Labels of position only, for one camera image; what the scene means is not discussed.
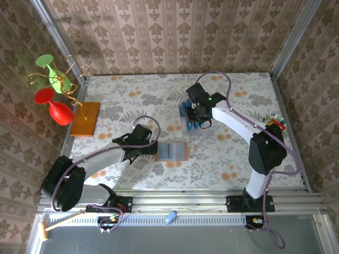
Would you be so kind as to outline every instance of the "cable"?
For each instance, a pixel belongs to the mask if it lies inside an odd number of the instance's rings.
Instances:
[[[128,146],[116,146],[116,147],[110,147],[106,150],[101,150],[101,151],[98,151],[98,152],[95,152],[91,155],[88,155],[87,157],[73,163],[69,168],[66,169],[66,171],[63,173],[63,175],[60,177],[54,191],[53,191],[53,194],[52,194],[52,198],[51,198],[51,206],[52,206],[52,209],[56,212],[60,212],[60,209],[56,208],[55,207],[55,198],[56,198],[56,195],[58,193],[58,190],[60,188],[60,185],[61,183],[63,182],[64,178],[68,175],[68,173],[78,164],[84,162],[85,160],[88,160],[88,159],[91,159],[92,157],[96,156],[96,155],[99,155],[103,152],[108,152],[108,151],[111,151],[111,150],[115,150],[115,149],[121,149],[121,148],[145,148],[145,147],[150,147],[152,146],[160,137],[160,124],[158,123],[157,120],[155,120],[153,117],[151,116],[148,116],[148,115],[142,115],[142,116],[139,116],[138,118],[136,118],[134,121],[133,121],[133,128],[137,125],[137,123],[139,122],[140,119],[142,118],[149,118],[149,119],[152,119],[156,125],[158,126],[158,129],[159,129],[159,133],[157,135],[157,137],[155,138],[154,141],[152,141],[150,144],[142,144],[142,145],[138,145],[138,146],[133,146],[133,145],[128,145]]]
[[[274,136],[273,134],[271,134],[270,132],[268,132],[267,130],[265,130],[264,128],[258,126],[257,124],[255,124],[254,122],[252,122],[250,119],[248,119],[247,117],[241,115],[240,113],[238,113],[237,111],[235,111],[233,109],[233,107],[231,106],[230,102],[229,102],[229,93],[230,93],[230,90],[231,90],[231,87],[232,87],[232,81],[231,79],[228,77],[228,75],[222,71],[217,71],[217,70],[214,70],[214,71],[209,71],[209,72],[205,72],[204,74],[202,74],[195,82],[198,83],[199,80],[207,75],[207,74],[221,74],[223,75],[224,77],[227,78],[228,80],[228,83],[229,83],[229,86],[228,86],[228,89],[226,91],[226,104],[229,108],[229,110],[234,113],[237,117],[239,117],[240,119],[244,120],[245,122],[247,122],[248,124],[252,125],[253,127],[259,129],[260,131],[264,132],[265,134],[267,134],[270,138],[272,138],[273,140],[275,140],[278,144],[280,144],[282,147],[284,147],[286,149],[286,151],[290,154],[290,156],[293,158],[295,164],[296,164],[296,171],[294,172],[291,172],[291,173],[288,173],[288,172],[282,172],[282,171],[273,171],[271,172],[271,175],[270,177],[268,178],[267,180],[267,183],[265,185],[265,191],[264,191],[264,196],[263,196],[263,216],[264,216],[264,220],[265,220],[265,227],[267,230],[267,232],[269,233],[269,236],[270,236],[270,239],[271,241],[273,242],[273,244],[278,248],[278,249],[284,249],[285,248],[285,241],[284,239],[282,238],[281,235],[279,235],[275,230],[273,229],[270,229],[269,228],[269,220],[267,218],[267,211],[266,211],[266,197],[267,197],[267,193],[268,193],[268,187],[271,183],[271,180],[272,180],[272,175],[274,174],[280,174],[280,175],[287,175],[287,176],[295,176],[296,174],[298,174],[300,172],[300,162],[299,162],[299,159],[298,157],[296,156],[296,154],[284,143],[282,142],[280,139],[278,139],[276,136]],[[279,246],[278,243],[274,240],[273,238],[273,234],[276,234],[276,236],[278,236],[281,241],[282,241],[282,246]]]
[[[90,206],[94,207],[94,208],[98,208],[98,209],[103,209],[103,210],[115,210],[115,211],[118,211],[120,213],[119,215],[119,220],[118,222],[110,229],[110,231],[113,231],[117,226],[119,226],[122,222],[122,218],[123,218],[123,212],[121,209],[119,208],[116,208],[116,207],[105,207],[105,206],[101,206],[101,205],[94,205],[94,204],[90,204]],[[101,221],[98,228],[100,230],[102,230],[102,224],[104,223],[105,221]]]
[[[120,208],[124,213],[126,212],[126,207],[124,205],[118,203],[117,207]]]

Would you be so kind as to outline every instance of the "black motor joint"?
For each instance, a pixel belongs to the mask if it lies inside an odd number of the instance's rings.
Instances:
[[[56,159],[40,187],[42,194],[52,198],[60,178],[72,164],[72,160],[64,155]],[[62,180],[55,197],[55,207],[58,207],[62,212],[72,209],[79,202],[86,172],[83,167],[75,166],[67,176],[68,178]]]
[[[191,86],[186,90],[186,93],[192,103],[195,104],[195,108],[188,107],[186,109],[188,121],[192,123],[211,121],[211,119],[213,119],[212,108],[215,107],[217,103],[226,100],[226,98],[219,93],[209,95],[200,83]]]
[[[113,139],[113,143],[120,146],[144,146],[150,144],[149,139],[152,131],[144,125],[137,124],[132,133],[127,133],[117,139]],[[129,160],[132,164],[139,155],[155,155],[158,151],[158,141],[151,146],[143,148],[122,148],[125,151],[124,161]]]

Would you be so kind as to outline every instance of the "red wine glass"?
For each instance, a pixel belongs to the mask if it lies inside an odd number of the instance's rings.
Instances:
[[[57,122],[57,124],[69,124],[74,119],[73,111],[64,103],[52,102],[53,96],[53,89],[43,88],[35,94],[34,101],[38,104],[49,103],[49,113],[51,117]]]

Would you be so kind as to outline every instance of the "blue marker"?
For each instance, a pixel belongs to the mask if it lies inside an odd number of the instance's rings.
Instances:
[[[170,224],[172,221],[174,221],[177,217],[178,217],[178,212],[173,210],[171,211],[171,213],[169,214],[169,216],[165,219],[165,223],[166,224]]]

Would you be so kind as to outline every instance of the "gray floor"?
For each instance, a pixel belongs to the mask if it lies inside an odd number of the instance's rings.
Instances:
[[[276,249],[267,232],[242,226],[121,226],[110,234],[82,226],[50,231],[41,253],[323,253],[313,217],[270,216],[270,225],[285,239],[285,250]]]

